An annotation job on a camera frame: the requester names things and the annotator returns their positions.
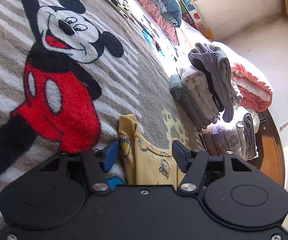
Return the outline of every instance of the yellow shirt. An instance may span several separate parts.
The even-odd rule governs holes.
[[[119,135],[129,185],[173,185],[177,189],[184,173],[172,149],[160,149],[148,142],[133,114],[120,116]]]

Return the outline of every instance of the gray folded towel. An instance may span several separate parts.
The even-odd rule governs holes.
[[[170,76],[169,91],[175,101],[178,101],[185,109],[196,129],[199,131],[206,129],[210,121],[203,115],[191,91],[182,84],[179,75],[173,74]]]
[[[223,50],[213,45],[196,43],[190,55],[200,60],[205,69],[211,74],[213,87],[225,108],[223,120],[230,122],[233,119],[233,106],[243,99],[238,87],[231,84],[231,66]]]
[[[248,155],[247,159],[252,160],[258,157],[258,152],[256,150],[253,118],[250,113],[244,115],[243,125],[246,140],[246,155]]]

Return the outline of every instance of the floor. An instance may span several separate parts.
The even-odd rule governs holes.
[[[277,17],[224,41],[238,54],[257,66],[270,81],[273,100],[269,111],[282,141],[288,191],[288,21]],[[288,215],[283,224],[288,229]]]

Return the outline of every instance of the silver bolt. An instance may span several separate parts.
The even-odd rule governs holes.
[[[7,240],[17,240],[17,237],[16,237],[16,235],[9,234],[6,239]]]
[[[192,184],[192,183],[184,183],[181,185],[181,189],[183,191],[187,191],[187,192],[191,192],[197,189],[196,185]]]
[[[93,189],[96,191],[105,191],[108,190],[108,185],[105,183],[95,183]]]
[[[282,240],[282,236],[281,235],[274,235],[274,236],[272,236],[271,240]]]
[[[143,195],[147,195],[149,193],[149,191],[146,190],[146,189],[143,189],[143,190],[140,191],[140,193],[143,194]]]

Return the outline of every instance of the red shorts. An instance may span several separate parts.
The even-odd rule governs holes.
[[[26,101],[12,115],[21,115],[41,136],[60,141],[60,151],[84,151],[97,143],[99,118],[86,87],[73,73],[45,73],[28,62],[24,90]]]

